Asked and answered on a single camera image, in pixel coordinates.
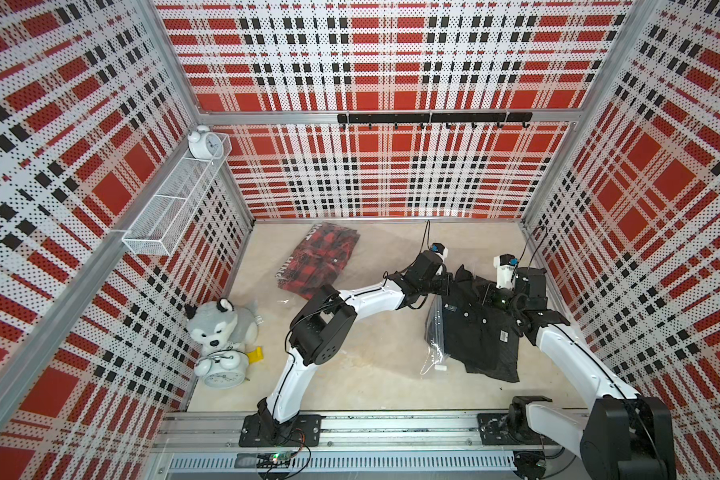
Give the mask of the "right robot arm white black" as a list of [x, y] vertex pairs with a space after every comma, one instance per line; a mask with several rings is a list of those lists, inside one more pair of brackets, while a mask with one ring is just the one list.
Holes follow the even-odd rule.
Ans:
[[593, 479], [673, 479], [672, 418], [658, 398], [640, 393], [598, 359], [561, 312], [547, 306], [542, 269], [497, 257], [497, 284], [521, 336], [543, 352], [585, 402], [569, 414], [544, 396], [516, 396], [508, 430], [517, 439], [546, 437], [578, 457]]

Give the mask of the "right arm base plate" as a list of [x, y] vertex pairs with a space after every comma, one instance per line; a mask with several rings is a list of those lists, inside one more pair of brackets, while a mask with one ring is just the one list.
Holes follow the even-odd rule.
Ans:
[[558, 444], [536, 433], [511, 433], [506, 412], [479, 413], [477, 415], [477, 431], [483, 446], [490, 445], [530, 445], [553, 446]]

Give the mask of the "clear plastic vacuum bag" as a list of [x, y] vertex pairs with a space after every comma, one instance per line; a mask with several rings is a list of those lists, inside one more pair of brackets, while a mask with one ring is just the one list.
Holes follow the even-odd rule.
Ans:
[[[430, 233], [431, 223], [427, 222], [417, 256], [429, 250]], [[287, 361], [283, 378], [304, 379], [317, 366], [332, 359], [356, 321], [382, 312], [416, 310], [426, 298], [435, 296], [421, 297], [413, 306], [401, 306], [403, 294], [395, 284], [395, 273], [405, 272], [414, 260], [399, 271], [385, 273], [380, 282], [370, 286], [354, 290], [338, 290], [331, 284], [322, 286], [289, 325], [284, 339]]]

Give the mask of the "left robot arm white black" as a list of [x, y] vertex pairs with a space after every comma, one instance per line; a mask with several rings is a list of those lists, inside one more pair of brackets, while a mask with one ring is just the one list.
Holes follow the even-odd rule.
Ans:
[[434, 243], [411, 265], [377, 284], [353, 290], [328, 284], [318, 289], [291, 321], [284, 341], [284, 370], [272, 393], [257, 404], [258, 419], [269, 437], [288, 436], [317, 368], [335, 356], [357, 320], [418, 308], [428, 296], [445, 291], [447, 255], [443, 244]]

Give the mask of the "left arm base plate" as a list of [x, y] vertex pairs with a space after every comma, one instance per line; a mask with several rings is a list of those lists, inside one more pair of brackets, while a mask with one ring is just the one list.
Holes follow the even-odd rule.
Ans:
[[316, 447], [321, 435], [323, 416], [299, 414], [284, 424], [261, 414], [245, 417], [238, 440], [242, 448]]

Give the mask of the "red black plaid shirt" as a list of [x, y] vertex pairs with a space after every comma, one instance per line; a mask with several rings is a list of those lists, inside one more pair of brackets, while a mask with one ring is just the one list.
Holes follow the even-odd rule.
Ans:
[[335, 223], [313, 225], [277, 271], [278, 287], [304, 299], [333, 284], [348, 264], [360, 233]]

